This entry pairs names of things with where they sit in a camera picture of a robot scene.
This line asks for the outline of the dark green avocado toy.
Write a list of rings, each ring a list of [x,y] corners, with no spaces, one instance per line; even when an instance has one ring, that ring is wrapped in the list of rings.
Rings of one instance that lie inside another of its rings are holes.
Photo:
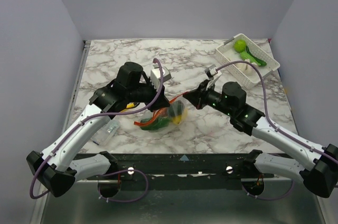
[[[168,115],[170,117],[176,117],[182,115],[184,112],[184,104],[182,101],[178,100],[173,102],[168,108]]]

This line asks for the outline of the clear zip bag orange zipper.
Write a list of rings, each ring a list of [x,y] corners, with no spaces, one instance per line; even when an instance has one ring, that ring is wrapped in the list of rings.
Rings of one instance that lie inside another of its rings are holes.
[[[179,94],[178,96],[176,96],[176,97],[174,97],[173,99],[171,99],[171,100],[170,100],[170,105],[171,105],[173,102],[180,100],[180,101],[183,102],[185,108],[187,108],[187,107],[186,107],[186,101],[185,101],[185,99],[183,98],[183,94],[184,94],[184,93]],[[173,117],[170,117],[170,116],[168,115],[168,107],[167,107],[167,108],[162,108],[162,109],[159,109],[159,110],[156,110],[156,111],[152,112],[150,117],[145,117],[145,116],[143,116],[142,119],[141,119],[140,121],[135,121],[135,122],[134,122],[134,125],[137,126],[138,128],[140,128],[140,126],[146,126],[146,125],[149,125],[149,124],[152,123],[157,117],[166,117],[166,118],[169,118],[169,119],[171,120],[171,122],[169,123],[169,125],[170,125],[170,124],[173,124],[173,123],[172,123],[172,118],[173,118]]]

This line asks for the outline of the white green bok choy toy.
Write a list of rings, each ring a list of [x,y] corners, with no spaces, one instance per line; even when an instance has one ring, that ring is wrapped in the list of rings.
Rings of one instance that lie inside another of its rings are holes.
[[[155,130],[159,130],[159,129],[167,127],[170,122],[171,122],[171,120],[169,118],[166,118],[166,117],[157,117],[149,125],[140,126],[140,129],[141,130],[145,130],[145,131],[155,131]]]

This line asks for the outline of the yellow corn toy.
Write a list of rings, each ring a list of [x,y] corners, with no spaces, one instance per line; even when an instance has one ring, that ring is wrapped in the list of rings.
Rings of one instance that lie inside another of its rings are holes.
[[[182,122],[182,117],[181,116],[176,116],[172,118],[172,123],[175,125],[179,125]]]

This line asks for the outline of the yellow round lemon toy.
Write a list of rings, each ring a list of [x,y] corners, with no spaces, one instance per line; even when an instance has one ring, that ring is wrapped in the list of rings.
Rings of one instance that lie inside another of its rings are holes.
[[[188,109],[185,108],[180,115],[180,123],[182,123],[187,117]]]

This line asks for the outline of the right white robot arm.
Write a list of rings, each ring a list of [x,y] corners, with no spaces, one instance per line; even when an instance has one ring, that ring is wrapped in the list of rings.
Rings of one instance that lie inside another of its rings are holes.
[[[208,80],[183,97],[196,109],[210,106],[229,116],[230,124],[240,132],[264,140],[289,158],[273,157],[258,152],[254,159],[244,162],[248,177],[271,173],[301,182],[313,194],[329,198],[337,185],[337,146],[322,146],[306,140],[268,118],[267,113],[246,103],[247,93],[236,82],[227,82],[221,93],[208,87]]]

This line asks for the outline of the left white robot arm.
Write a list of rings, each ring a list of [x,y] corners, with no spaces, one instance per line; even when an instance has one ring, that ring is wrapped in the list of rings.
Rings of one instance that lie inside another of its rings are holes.
[[[75,157],[92,136],[114,117],[128,115],[127,105],[144,103],[155,111],[170,105],[164,95],[164,82],[171,78],[166,67],[154,59],[154,68],[146,75],[141,65],[126,62],[117,77],[97,89],[73,124],[49,147],[32,151],[26,158],[34,175],[54,197],[64,195],[79,180],[92,176],[112,179],[117,171],[117,160],[108,152],[76,160]]]

